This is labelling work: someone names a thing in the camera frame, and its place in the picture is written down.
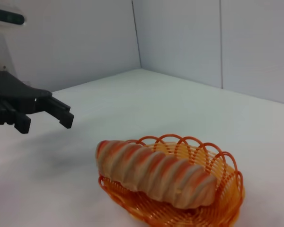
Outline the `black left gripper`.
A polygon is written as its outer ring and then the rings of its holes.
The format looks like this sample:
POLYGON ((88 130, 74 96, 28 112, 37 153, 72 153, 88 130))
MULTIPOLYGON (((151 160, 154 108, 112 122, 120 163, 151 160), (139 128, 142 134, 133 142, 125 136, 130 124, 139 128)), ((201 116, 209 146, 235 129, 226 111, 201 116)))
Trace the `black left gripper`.
POLYGON ((46 112, 70 129, 74 120, 70 109, 51 92, 30 87, 11 73, 0 71, 0 125, 14 125, 20 133, 27 134, 31 124, 27 115, 46 112))

